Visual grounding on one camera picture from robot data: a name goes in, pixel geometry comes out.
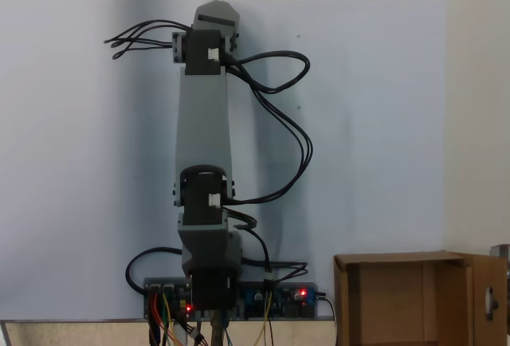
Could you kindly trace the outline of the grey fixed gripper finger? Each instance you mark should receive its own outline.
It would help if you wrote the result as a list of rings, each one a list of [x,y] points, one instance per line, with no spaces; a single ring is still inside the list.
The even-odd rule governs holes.
[[[213,0],[196,9],[196,19],[239,19],[239,13],[226,1]]]

